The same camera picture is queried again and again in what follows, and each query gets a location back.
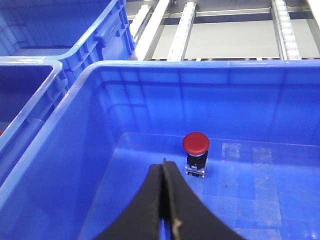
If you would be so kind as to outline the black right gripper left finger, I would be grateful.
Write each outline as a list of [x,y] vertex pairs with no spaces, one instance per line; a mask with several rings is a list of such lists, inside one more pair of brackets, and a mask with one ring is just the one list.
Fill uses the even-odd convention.
[[158,240],[163,167],[152,164],[138,192],[96,240]]

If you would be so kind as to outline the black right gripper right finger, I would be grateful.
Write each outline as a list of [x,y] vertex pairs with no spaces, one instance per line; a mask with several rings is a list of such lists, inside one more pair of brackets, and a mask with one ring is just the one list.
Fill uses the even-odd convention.
[[172,240],[243,240],[199,199],[183,178],[177,164],[162,162],[167,194],[167,221]]

